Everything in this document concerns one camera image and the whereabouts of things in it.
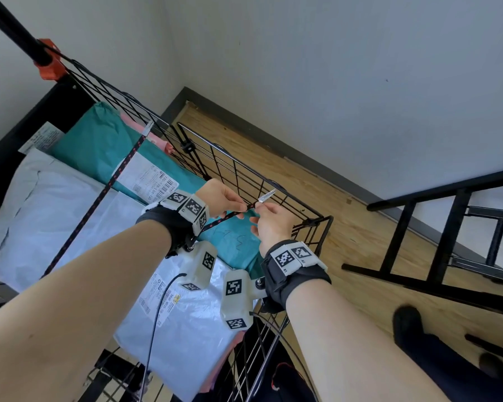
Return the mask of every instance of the black baseboard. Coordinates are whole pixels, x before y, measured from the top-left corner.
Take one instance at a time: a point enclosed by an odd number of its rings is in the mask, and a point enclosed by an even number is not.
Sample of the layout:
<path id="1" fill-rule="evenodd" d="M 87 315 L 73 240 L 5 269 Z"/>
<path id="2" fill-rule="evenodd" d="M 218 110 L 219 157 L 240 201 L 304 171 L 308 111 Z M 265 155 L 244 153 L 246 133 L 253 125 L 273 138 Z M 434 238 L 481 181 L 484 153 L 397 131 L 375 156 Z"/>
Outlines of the black baseboard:
<path id="1" fill-rule="evenodd" d="M 246 135 L 248 138 L 254 140 L 260 145 L 268 147 L 276 154 L 286 157 L 292 162 L 295 162 L 303 168 L 308 169 L 310 172 L 321 177 L 332 185 L 337 186 L 339 189 L 347 192 L 351 196 L 354 196 L 361 202 L 369 204 L 383 200 L 381 197 L 378 197 L 377 195 L 369 192 L 356 183 L 349 181 L 344 176 L 334 172 L 330 168 L 315 161 L 309 156 L 302 154 L 302 152 L 298 151 L 297 149 L 287 145 L 283 141 L 268 134 L 268 132 L 256 127 L 252 123 L 249 123 L 243 118 L 240 118 L 236 114 L 230 112 L 229 110 L 226 110 L 225 108 L 219 106 L 215 102 L 207 99 L 206 97 L 188 87 L 184 87 L 181 92 L 175 97 L 174 101 L 172 101 L 166 111 L 164 111 L 164 113 L 162 114 L 162 118 L 171 124 L 186 104 L 186 101 L 191 101 L 201 111 L 220 119 L 230 128 Z M 402 210 L 397 208 L 386 209 L 381 211 L 381 213 L 398 221 L 401 216 Z M 428 224 L 417 220 L 414 217 L 411 218 L 408 228 L 435 244 L 440 241 L 440 237 L 442 236 L 441 232 L 430 227 Z M 454 253 L 459 257 L 470 259 L 476 262 L 484 263 L 485 261 L 485 258 L 483 256 L 459 243 L 455 244 Z"/>

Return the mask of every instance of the label sticker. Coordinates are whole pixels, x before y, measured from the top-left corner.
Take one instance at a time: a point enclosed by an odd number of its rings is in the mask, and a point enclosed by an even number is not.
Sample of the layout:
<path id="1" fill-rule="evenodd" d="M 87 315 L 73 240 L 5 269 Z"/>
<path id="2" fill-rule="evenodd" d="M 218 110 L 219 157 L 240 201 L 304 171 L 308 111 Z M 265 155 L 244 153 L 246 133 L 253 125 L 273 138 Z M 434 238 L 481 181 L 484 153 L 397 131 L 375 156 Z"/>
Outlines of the label sticker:
<path id="1" fill-rule="evenodd" d="M 36 147 L 40 151 L 46 152 L 52 147 L 56 142 L 65 135 L 64 132 L 54 127 L 50 122 L 43 124 L 32 137 L 25 142 L 23 146 L 19 148 L 21 154 L 27 154 L 30 148 Z"/>
<path id="2" fill-rule="evenodd" d="M 160 302 L 160 297 L 162 292 L 166 289 L 166 283 L 162 280 L 160 275 L 156 272 L 151 277 L 151 280 L 141 291 L 141 295 L 138 298 L 137 303 L 140 305 L 147 317 L 154 322 L 154 314 L 156 313 L 156 308 Z M 173 310 L 173 307 L 179 302 L 181 295 L 171 288 L 166 292 L 162 305 L 160 307 L 160 312 L 158 313 L 158 320 L 156 321 L 156 326 L 161 327 L 162 323 L 168 318 L 169 313 Z"/>
<path id="3" fill-rule="evenodd" d="M 177 181 L 138 152 L 117 180 L 148 204 L 159 202 L 179 187 Z"/>

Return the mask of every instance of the black cable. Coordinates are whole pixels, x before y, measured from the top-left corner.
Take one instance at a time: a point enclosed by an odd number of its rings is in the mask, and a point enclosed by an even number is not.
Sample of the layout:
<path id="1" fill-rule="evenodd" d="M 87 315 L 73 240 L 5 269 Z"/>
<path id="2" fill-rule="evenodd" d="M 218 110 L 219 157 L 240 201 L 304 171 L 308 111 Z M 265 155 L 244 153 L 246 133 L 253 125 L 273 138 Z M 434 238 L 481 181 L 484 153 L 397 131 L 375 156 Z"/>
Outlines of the black cable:
<path id="1" fill-rule="evenodd" d="M 313 386 L 313 382 L 311 381 L 311 378 L 309 377 L 309 374 L 307 373 L 305 365 L 302 364 L 302 361 L 298 357 L 298 354 L 295 352 L 295 350 L 289 344 L 289 342 L 287 341 L 287 339 L 285 337 L 283 337 L 282 332 L 279 331 L 278 328 L 275 327 L 274 324 L 270 323 L 267 318 L 265 318 L 265 317 L 263 317 L 263 316 L 255 313 L 255 312 L 250 312 L 250 315 L 260 318 L 264 322 L 264 324 L 266 324 L 269 328 L 271 328 L 278 336 L 280 336 L 282 338 L 282 340 L 285 342 L 285 344 L 287 344 L 288 348 L 292 351 L 293 355 L 296 357 L 296 359 L 298 360 L 298 362 L 302 366 L 303 373 L 306 374 L 307 381 L 309 383 L 309 386 L 311 387 L 310 388 L 311 392 L 313 393 L 313 398 L 315 398 L 316 402 L 319 402 L 319 399 L 317 398 L 317 393 L 315 391 L 315 387 Z"/>
<path id="2" fill-rule="evenodd" d="M 174 276 L 173 279 L 166 286 L 166 289 L 164 289 L 164 292 L 162 292 L 162 297 L 160 298 L 160 302 L 158 302 L 158 306 L 156 308 L 156 313 L 154 315 L 153 331 L 151 332 L 151 339 L 149 341 L 148 360 L 147 360 L 147 363 L 145 364 L 144 377 L 141 380 L 140 398 L 138 399 L 138 402 L 141 402 L 141 399 L 144 396 L 145 380 L 146 380 L 146 378 L 148 376 L 149 361 L 151 360 L 151 350 L 153 349 L 154 332 L 156 330 L 156 322 L 158 321 L 158 313 L 160 313 L 160 308 L 162 307 L 162 303 L 164 301 L 164 297 L 166 296 L 166 293 L 168 292 L 169 287 L 172 285 L 172 283 L 175 282 L 175 280 L 178 277 L 185 277 L 185 276 L 186 276 L 185 273 L 180 273 L 179 275 Z"/>

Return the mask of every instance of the black metal frame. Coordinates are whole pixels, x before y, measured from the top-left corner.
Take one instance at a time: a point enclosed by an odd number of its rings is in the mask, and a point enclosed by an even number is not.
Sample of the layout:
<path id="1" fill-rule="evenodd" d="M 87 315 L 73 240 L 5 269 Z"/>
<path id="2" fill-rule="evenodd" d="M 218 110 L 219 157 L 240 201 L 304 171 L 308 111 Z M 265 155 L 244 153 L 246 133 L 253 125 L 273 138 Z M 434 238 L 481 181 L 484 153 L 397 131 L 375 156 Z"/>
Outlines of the black metal frame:
<path id="1" fill-rule="evenodd" d="M 23 158 L 23 155 L 17 152 L 18 148 L 41 125 L 46 121 L 51 121 L 60 130 L 67 132 L 94 102 L 106 101 L 141 124 L 153 121 L 154 126 L 151 132 L 173 144 L 175 153 L 172 157 L 177 163 L 205 180 L 212 177 L 220 178 L 222 182 L 235 189 L 246 202 L 256 202 L 258 197 L 276 188 L 277 192 L 272 199 L 300 219 L 300 223 L 293 229 L 293 237 L 306 242 L 317 255 L 320 254 L 324 239 L 333 222 L 332 216 L 323 216 L 278 183 L 239 161 L 223 147 L 208 141 L 182 123 L 177 123 L 177 127 L 168 124 L 133 96 L 96 76 L 81 63 L 35 40 L 1 2 L 0 29 L 38 65 L 46 66 L 52 62 L 47 53 L 47 50 L 51 50 L 61 57 L 68 72 L 0 141 L 0 206 L 9 180 Z M 5 287 L 5 284 L 0 283 L 0 287 Z M 0 307 L 6 301 L 7 299 L 0 296 Z M 268 315 L 268 321 L 280 333 L 288 325 L 287 316 L 283 317 L 280 324 L 276 322 L 276 315 Z M 261 330 L 254 326 L 248 332 L 255 329 L 257 329 L 257 341 L 253 349 L 246 350 L 245 347 L 237 347 L 234 352 L 235 362 L 231 366 L 231 372 L 240 371 L 238 378 L 233 381 L 234 387 L 229 400 L 248 401 L 255 396 L 272 350 L 279 343 L 279 335 L 274 335 L 267 326 L 263 325 Z M 117 350 L 103 351 L 94 369 L 88 375 L 90 384 L 80 399 L 82 402 L 98 400 L 102 394 L 108 397 L 108 401 L 113 402 L 117 402 L 117 399 L 120 402 L 137 400 L 145 367 L 140 363 L 134 365 L 117 356 L 115 354 Z M 236 362 L 240 362 L 241 367 L 235 365 Z M 253 377 L 249 376 L 250 371 L 253 371 Z M 111 382 L 112 388 L 115 389 L 109 393 L 105 388 Z"/>
<path id="2" fill-rule="evenodd" d="M 491 277 L 492 281 L 503 284 L 503 269 L 495 266 L 497 253 L 503 237 L 503 210 L 469 206 L 469 200 L 473 192 L 502 186 L 503 171 L 500 171 L 462 182 L 450 183 L 437 188 L 369 204 L 367 210 L 371 212 L 404 206 L 395 233 L 393 234 L 393 238 L 382 262 L 382 267 L 377 271 L 355 265 L 343 264 L 342 269 L 392 284 L 399 284 L 411 290 L 503 314 L 503 296 L 457 288 L 442 283 L 447 267 L 453 266 L 476 272 L 486 277 Z M 395 263 L 395 258 L 401 247 L 404 234 L 408 229 L 408 223 L 410 222 L 416 204 L 449 196 L 454 196 L 454 202 L 451 206 L 426 280 L 393 274 L 393 264 Z M 497 220 L 496 229 L 484 264 L 453 256 L 456 237 L 458 236 L 465 216 L 484 217 Z"/>

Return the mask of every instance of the black pole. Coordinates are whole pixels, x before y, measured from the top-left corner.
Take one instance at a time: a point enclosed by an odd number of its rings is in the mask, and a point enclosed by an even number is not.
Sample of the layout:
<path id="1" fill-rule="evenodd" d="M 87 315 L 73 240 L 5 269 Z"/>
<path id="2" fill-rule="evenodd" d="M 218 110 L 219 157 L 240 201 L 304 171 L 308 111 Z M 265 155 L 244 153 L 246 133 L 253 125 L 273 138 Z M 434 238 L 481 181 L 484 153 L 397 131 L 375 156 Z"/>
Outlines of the black pole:
<path id="1" fill-rule="evenodd" d="M 35 63 L 40 66 L 48 66 L 52 62 L 52 57 L 45 51 L 45 48 L 27 31 L 22 24 L 9 12 L 0 2 L 0 29 L 5 33 L 20 49 L 22 49 Z"/>

